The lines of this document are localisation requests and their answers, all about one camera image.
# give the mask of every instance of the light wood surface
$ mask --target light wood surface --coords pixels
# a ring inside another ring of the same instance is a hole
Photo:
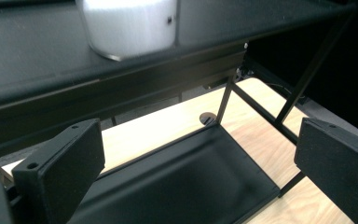
[[[258,79],[249,78],[238,85],[274,116],[284,105],[284,99]],[[103,172],[201,128],[200,114],[217,114],[222,96],[223,90],[213,91],[103,131],[106,158]],[[304,117],[294,108],[284,124],[298,134]],[[231,93],[222,125],[279,187],[298,173],[294,164],[296,147],[234,92]],[[307,178],[246,222],[352,223]]]

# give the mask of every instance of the black tray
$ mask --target black tray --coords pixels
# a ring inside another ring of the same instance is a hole
[[[233,223],[280,189],[220,125],[96,181],[70,223]]]

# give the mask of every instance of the translucent plastic container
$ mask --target translucent plastic container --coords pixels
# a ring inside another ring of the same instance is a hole
[[[121,61],[170,48],[177,0],[76,0],[89,45]]]

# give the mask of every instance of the dark background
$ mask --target dark background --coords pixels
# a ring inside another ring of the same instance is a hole
[[[251,43],[249,55],[295,86],[332,22]],[[305,94],[358,128],[358,13],[338,40]]]

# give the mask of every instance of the wooden table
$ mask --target wooden table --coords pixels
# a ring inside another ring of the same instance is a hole
[[[274,116],[285,102],[258,79],[246,79],[239,86]],[[201,128],[200,114],[217,114],[222,96],[223,90],[213,91],[103,131],[103,172]],[[298,134],[303,117],[294,108],[284,124]],[[222,125],[280,188],[299,171],[294,164],[296,147],[235,93],[231,94]],[[352,223],[308,178],[248,222]]]

